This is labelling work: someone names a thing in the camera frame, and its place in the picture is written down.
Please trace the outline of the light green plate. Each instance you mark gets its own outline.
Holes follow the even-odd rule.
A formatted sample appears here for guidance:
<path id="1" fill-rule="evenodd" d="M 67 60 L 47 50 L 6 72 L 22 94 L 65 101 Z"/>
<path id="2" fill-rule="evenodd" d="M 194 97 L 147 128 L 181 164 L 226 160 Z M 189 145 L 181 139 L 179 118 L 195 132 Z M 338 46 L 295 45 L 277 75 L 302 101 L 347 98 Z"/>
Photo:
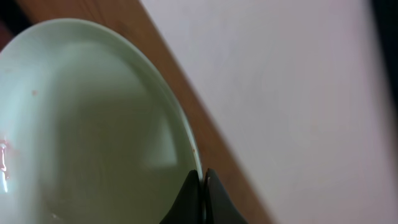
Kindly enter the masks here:
<path id="1" fill-rule="evenodd" d="M 151 62 L 109 28 L 55 19 L 1 51 L 1 222 L 159 223 L 200 168 Z"/>

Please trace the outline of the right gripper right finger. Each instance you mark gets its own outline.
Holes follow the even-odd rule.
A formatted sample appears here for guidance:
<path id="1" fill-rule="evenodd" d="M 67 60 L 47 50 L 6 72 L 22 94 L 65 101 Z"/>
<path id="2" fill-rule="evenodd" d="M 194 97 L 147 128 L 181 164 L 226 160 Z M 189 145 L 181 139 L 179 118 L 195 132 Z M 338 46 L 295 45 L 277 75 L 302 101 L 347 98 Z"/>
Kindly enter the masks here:
<path id="1" fill-rule="evenodd" d="M 234 206 L 216 171 L 208 169 L 204 183 L 206 224 L 248 224 Z"/>

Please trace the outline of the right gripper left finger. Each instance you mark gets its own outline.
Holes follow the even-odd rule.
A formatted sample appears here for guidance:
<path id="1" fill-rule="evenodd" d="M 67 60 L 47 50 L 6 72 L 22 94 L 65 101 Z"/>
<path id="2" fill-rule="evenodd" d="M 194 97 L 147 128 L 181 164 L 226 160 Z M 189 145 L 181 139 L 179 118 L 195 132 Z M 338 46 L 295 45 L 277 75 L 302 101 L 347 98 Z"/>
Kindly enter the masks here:
<path id="1" fill-rule="evenodd" d="M 171 209 L 160 224 L 201 224 L 203 223 L 203 207 L 201 201 L 201 185 L 196 170 L 191 170 Z"/>

